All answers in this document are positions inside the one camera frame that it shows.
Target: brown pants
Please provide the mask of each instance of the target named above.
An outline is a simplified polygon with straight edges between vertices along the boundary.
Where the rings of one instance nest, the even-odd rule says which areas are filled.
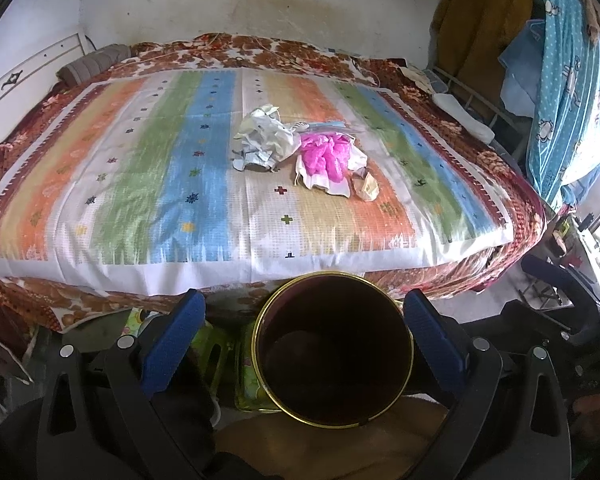
[[[285,413],[236,422],[216,434],[216,449],[285,480],[395,480],[427,449],[446,409],[403,397],[361,428],[324,430]]]

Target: person's hand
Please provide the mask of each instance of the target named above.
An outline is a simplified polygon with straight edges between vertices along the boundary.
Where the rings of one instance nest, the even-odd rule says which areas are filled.
[[[600,394],[582,397],[573,403],[573,411],[580,417],[571,433],[590,444],[600,441]]]

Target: pink plastic bag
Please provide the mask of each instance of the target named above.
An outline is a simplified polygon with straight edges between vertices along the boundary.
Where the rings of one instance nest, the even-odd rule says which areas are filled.
[[[300,156],[307,174],[326,174],[332,182],[342,182],[351,155],[350,137],[325,132],[304,134],[300,139]]]

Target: green stripe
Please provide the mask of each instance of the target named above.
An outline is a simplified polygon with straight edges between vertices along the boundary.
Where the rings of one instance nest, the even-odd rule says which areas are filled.
[[[131,160],[116,181],[94,222],[91,246],[103,264],[145,264],[149,233],[155,217],[171,149],[202,73],[185,72],[167,90],[146,122]]]
[[[411,147],[400,127],[378,113],[354,85],[336,84],[335,86],[360,118],[375,131],[388,153],[400,162],[405,176],[412,183],[414,202],[420,209],[429,213],[430,221],[437,231],[443,234],[446,240],[452,240],[453,234],[458,237],[458,233],[462,234],[462,232],[468,233],[470,238],[475,237],[474,228],[467,222],[456,197],[440,181],[438,172],[429,164],[429,161]],[[421,179],[426,182],[426,185],[413,185]],[[436,204],[440,204],[442,214],[435,211]]]

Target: drawer handle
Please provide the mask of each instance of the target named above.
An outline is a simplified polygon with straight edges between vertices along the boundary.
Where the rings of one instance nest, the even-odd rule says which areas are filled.
[[[18,82],[18,79],[20,78],[20,74],[22,74],[22,70],[11,74],[7,81],[5,83],[2,83],[0,90],[4,90],[4,87],[7,85],[15,85]]]

